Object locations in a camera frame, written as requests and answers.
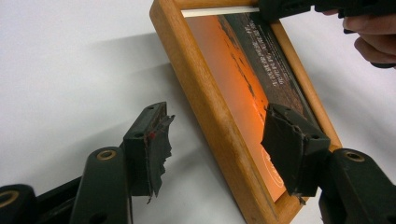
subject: wooden frame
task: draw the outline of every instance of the wooden frame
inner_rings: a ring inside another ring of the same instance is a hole
[[[301,208],[299,201],[285,192],[273,202],[181,12],[255,5],[257,1],[249,0],[154,0],[150,17],[246,222],[289,223]],[[331,149],[340,147],[337,134],[282,25],[276,21],[271,27],[322,131],[332,139]]]

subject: metal rivet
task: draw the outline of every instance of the metal rivet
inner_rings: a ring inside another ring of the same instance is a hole
[[[20,193],[14,189],[0,193],[0,208],[13,203],[17,200],[18,196],[20,196]]]
[[[108,161],[113,159],[117,155],[117,152],[115,150],[104,150],[99,152],[99,154],[96,156],[96,159],[99,161]]]
[[[344,155],[352,161],[364,161],[364,157],[356,152],[347,151]]]

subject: clamp jaw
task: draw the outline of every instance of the clamp jaw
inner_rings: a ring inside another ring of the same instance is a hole
[[[173,119],[165,102],[146,107],[120,147],[95,150],[82,177],[38,197],[27,185],[0,188],[0,223],[133,223],[131,196],[158,195]]]
[[[323,222],[395,223],[396,186],[368,155],[348,148],[329,151],[330,139],[297,112],[269,104],[262,145],[289,195],[315,196]]]

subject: white surface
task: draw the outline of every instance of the white surface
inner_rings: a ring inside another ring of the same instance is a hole
[[[0,3],[0,186],[41,194],[118,146],[141,110],[168,103],[173,156],[158,198],[134,198],[134,223],[244,223],[149,19],[151,1]],[[345,147],[396,182],[396,71],[372,67],[341,21],[282,20]],[[293,223],[321,223],[318,202]]]

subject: brass screw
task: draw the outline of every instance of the brass screw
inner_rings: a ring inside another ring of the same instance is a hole
[[[351,152],[351,151],[347,151],[344,154],[348,159],[352,160],[352,161],[358,161],[358,162],[362,162],[364,161],[364,157],[359,155],[356,152]]]
[[[108,161],[113,159],[117,155],[117,152],[115,150],[103,150],[99,152],[99,154],[96,156],[96,159],[99,161]]]

